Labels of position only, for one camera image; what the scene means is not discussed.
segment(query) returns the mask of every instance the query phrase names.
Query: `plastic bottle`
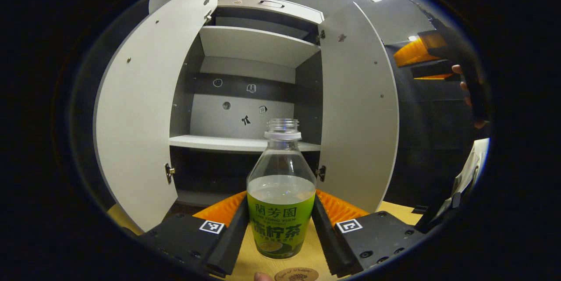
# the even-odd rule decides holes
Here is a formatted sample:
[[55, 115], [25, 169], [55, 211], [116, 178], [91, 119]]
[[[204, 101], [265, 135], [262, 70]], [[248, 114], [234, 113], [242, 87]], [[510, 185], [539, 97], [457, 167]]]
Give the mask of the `plastic bottle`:
[[298, 120], [271, 119], [267, 125], [269, 145], [247, 177], [247, 202], [258, 251], [283, 259], [302, 248], [316, 177], [298, 149]]

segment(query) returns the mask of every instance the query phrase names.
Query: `door hinge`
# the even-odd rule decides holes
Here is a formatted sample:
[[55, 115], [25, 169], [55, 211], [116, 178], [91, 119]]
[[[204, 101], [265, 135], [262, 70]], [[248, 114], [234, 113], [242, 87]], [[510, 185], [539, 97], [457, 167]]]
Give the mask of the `door hinge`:
[[164, 165], [164, 168], [166, 168], [166, 177], [168, 179], [168, 185], [170, 185], [172, 183], [172, 175], [175, 174], [175, 168], [170, 167], [168, 163]]
[[205, 15], [205, 23], [208, 23], [209, 21], [212, 20], [212, 16], [210, 15], [212, 13], [212, 9], [209, 10], [209, 12]]
[[315, 174], [316, 174], [316, 178], [317, 176], [319, 176], [319, 180], [321, 182], [325, 181], [325, 171], [326, 171], [326, 167], [325, 166], [321, 166], [320, 169], [316, 169]]

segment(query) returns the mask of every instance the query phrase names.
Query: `coaster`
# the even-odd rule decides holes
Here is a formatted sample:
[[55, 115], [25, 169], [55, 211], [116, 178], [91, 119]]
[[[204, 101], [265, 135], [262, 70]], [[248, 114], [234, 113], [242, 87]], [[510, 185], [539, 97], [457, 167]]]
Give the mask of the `coaster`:
[[318, 278], [316, 270], [304, 267], [284, 269], [275, 275], [276, 281], [314, 281]]

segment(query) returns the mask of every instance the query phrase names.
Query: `green bottle label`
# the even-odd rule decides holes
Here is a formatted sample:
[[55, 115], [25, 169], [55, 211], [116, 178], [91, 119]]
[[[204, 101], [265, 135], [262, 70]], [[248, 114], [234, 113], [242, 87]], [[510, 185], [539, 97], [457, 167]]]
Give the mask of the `green bottle label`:
[[300, 203], [264, 203], [247, 194], [249, 217], [257, 250], [282, 259], [296, 255], [304, 243], [315, 193]]

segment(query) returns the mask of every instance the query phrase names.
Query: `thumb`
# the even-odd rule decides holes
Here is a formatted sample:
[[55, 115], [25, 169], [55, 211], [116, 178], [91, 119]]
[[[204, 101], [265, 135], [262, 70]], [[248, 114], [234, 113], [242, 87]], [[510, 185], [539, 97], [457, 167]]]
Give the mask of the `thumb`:
[[272, 277], [266, 273], [256, 272], [253, 277], [254, 281], [273, 281]]

